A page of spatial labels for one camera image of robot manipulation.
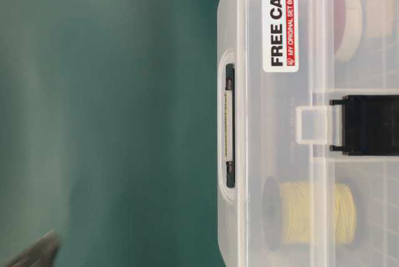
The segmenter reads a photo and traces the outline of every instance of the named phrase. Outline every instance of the green cutting mat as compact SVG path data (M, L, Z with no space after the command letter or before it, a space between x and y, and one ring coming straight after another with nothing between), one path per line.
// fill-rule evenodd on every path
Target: green cutting mat
M218 0L0 0L0 261L224 266Z

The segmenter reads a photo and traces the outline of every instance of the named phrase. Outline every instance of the yellow thread spool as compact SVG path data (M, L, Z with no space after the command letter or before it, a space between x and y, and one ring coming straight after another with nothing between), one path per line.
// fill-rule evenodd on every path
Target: yellow thread spool
M335 185L334 230L337 245L351 245L358 227L355 198L348 185ZM264 190L264 226L271 250L281 245L308 245L310 222L310 185L305 182L278 184L274 178Z
M310 187L308 183L283 183L282 200L283 244L304 244L310 241ZM356 232L357 212L350 188L335 185L335 242L347 245L353 242Z

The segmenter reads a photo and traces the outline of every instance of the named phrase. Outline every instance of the plastic storage box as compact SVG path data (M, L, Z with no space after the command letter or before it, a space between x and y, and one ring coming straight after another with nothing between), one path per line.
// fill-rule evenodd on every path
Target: plastic storage box
M227 266L399 266L398 35L398 0L220 0L218 240ZM303 188L292 196L303 203L290 203L296 217L287 183ZM342 187L354 204L344 242ZM305 229L285 239L299 215Z

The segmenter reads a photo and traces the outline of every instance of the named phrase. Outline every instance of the clear plastic case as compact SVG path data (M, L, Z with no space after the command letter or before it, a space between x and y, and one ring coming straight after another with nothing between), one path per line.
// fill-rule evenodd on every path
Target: clear plastic case
M399 157L330 149L344 139L343 108L331 100L399 95L398 5L299 0L299 70L270 73L261 0L220 1L218 238L227 266L399 266ZM234 188L223 154L226 64L236 69ZM309 240L288 244L278 187L299 182L309 185ZM356 207L346 244L335 237L337 184L350 188Z

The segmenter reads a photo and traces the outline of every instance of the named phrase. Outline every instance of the white label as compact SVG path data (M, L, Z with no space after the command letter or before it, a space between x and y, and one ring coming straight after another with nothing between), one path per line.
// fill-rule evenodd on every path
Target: white label
M224 159L233 161L233 92L224 93Z
M297 72L298 0L262 0L262 35L264 71Z

